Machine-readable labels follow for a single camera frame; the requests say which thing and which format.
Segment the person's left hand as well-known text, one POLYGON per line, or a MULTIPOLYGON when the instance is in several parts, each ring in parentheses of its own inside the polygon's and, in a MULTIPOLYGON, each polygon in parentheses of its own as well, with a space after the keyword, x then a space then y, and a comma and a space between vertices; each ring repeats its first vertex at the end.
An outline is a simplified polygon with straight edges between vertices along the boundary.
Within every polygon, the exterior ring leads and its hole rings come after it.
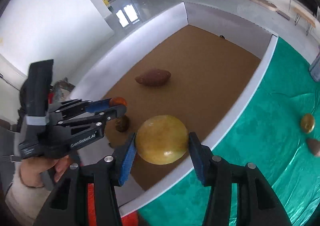
POLYGON ((60 159, 44 157, 24 159, 20 164, 20 178, 25 186, 41 188, 44 186, 41 173, 54 168, 54 181, 57 183, 71 164, 72 159, 69 156, 60 159))

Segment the white fuzzy sleeve forearm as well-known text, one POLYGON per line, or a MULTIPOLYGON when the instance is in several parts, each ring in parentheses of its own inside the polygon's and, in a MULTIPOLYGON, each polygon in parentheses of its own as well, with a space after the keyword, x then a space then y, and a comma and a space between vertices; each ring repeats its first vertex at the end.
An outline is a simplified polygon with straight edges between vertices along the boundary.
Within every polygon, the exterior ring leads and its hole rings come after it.
POLYGON ((50 191, 45 187, 31 188, 20 179, 20 171, 15 171, 5 202, 13 216, 21 225, 33 225, 50 191))

